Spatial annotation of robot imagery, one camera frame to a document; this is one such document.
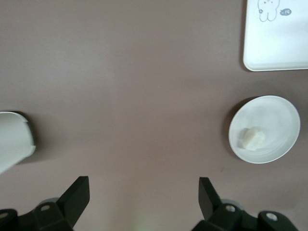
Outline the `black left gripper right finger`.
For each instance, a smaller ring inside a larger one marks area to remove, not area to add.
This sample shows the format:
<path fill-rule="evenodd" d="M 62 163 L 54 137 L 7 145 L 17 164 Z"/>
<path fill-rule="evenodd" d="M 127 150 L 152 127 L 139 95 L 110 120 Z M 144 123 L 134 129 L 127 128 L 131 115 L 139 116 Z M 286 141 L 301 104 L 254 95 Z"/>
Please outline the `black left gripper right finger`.
<path fill-rule="evenodd" d="M 261 211 L 257 217 L 248 214 L 234 203 L 224 203 L 209 178 L 199 178 L 198 201 L 204 219 L 194 231 L 296 231 L 285 215 Z"/>

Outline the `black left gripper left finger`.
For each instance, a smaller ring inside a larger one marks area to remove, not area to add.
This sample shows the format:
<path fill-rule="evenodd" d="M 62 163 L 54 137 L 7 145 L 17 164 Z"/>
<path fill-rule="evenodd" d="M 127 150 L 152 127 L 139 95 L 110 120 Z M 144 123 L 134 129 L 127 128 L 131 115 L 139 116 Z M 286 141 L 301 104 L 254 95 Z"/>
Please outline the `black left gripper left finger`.
<path fill-rule="evenodd" d="M 59 197 L 41 202 L 30 212 L 0 211 L 2 231 L 72 231 L 90 201 L 89 177 L 80 176 Z"/>

